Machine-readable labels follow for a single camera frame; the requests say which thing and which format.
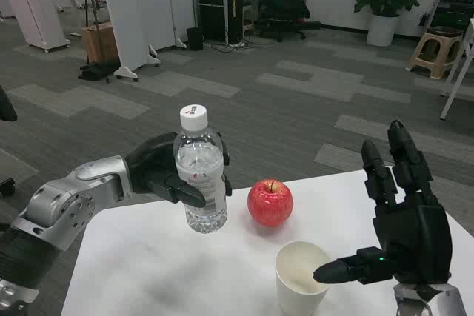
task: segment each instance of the trash can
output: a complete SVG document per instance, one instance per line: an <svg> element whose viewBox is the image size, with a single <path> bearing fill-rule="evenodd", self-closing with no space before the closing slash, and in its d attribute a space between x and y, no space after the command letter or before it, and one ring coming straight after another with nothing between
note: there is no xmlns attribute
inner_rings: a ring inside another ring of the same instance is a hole
<svg viewBox="0 0 474 316"><path fill-rule="evenodd" d="M189 41L189 48L191 51L202 50L204 39L202 37L202 30L199 27L191 27L186 30L187 40Z"/></svg>

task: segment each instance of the paper cup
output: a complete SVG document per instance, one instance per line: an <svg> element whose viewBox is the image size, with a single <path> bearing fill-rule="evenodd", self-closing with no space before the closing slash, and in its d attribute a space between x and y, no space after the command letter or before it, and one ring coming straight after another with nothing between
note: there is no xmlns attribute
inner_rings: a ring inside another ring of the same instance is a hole
<svg viewBox="0 0 474 316"><path fill-rule="evenodd" d="M276 257L278 302L290 316L311 316L326 295L329 285L313 279L313 273L331 260L327 253L308 242L292 242Z"/></svg>

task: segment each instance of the cardboard box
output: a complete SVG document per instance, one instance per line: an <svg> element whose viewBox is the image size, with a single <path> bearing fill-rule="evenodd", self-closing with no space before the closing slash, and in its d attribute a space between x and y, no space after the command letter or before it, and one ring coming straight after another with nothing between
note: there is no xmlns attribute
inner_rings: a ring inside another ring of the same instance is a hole
<svg viewBox="0 0 474 316"><path fill-rule="evenodd" d="M82 32L84 48L89 56L90 62L102 63L108 61L118 61L119 52L117 50L116 38L113 35L113 28L110 22L99 25L101 34L102 51L99 42L99 34L95 25L85 27Z"/></svg>

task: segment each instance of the office chair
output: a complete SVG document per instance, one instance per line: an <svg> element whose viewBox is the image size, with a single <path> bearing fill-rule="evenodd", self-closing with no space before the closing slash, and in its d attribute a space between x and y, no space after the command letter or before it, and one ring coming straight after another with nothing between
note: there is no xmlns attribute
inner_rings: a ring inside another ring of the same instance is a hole
<svg viewBox="0 0 474 316"><path fill-rule="evenodd" d="M264 22L260 35L267 31L277 31L278 42L283 41L283 32L299 33L304 40L306 36L302 30L317 30L321 26L318 21L298 23L298 20L311 16L304 0L260 0L260 8Z"/></svg>
<svg viewBox="0 0 474 316"><path fill-rule="evenodd" d="M2 121L16 121L18 116L15 109L13 109L10 99L0 85L0 120ZM0 183L0 193L3 196L13 195L15 192L15 181L8 178L6 181Z"/></svg>

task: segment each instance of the plastic bottle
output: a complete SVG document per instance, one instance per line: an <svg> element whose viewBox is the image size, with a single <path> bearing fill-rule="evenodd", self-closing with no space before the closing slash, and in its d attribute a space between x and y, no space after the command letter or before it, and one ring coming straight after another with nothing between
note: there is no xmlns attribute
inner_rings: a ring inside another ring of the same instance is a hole
<svg viewBox="0 0 474 316"><path fill-rule="evenodd" d="M202 105L181 109L182 131L173 150L180 179L198 189L206 199L204 208L184 205L186 219L200 233L219 230L227 220L222 141L207 122Z"/></svg>

